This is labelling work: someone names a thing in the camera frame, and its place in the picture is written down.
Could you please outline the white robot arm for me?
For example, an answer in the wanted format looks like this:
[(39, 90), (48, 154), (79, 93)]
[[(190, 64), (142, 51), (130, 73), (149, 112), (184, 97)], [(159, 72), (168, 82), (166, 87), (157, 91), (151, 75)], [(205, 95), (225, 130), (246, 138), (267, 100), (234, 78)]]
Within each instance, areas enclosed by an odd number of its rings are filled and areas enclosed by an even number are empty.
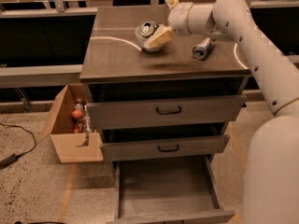
[(245, 0), (212, 5), (164, 0), (168, 25), (144, 43), (153, 49), (173, 35), (230, 37), (243, 53), (274, 117), (248, 147), (242, 224), (299, 224), (299, 70), (258, 28)]

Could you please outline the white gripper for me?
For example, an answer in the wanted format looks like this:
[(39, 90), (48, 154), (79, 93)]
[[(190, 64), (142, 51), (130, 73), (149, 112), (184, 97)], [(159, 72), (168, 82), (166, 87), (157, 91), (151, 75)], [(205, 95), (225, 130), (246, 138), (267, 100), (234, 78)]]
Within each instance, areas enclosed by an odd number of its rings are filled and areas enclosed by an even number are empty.
[(192, 2), (180, 3), (179, 0), (164, 0), (170, 10), (168, 16), (168, 24), (170, 26), (160, 25), (155, 33), (147, 39), (143, 47), (145, 49), (157, 49), (173, 38), (175, 35), (187, 36), (191, 32), (189, 30), (188, 18)]

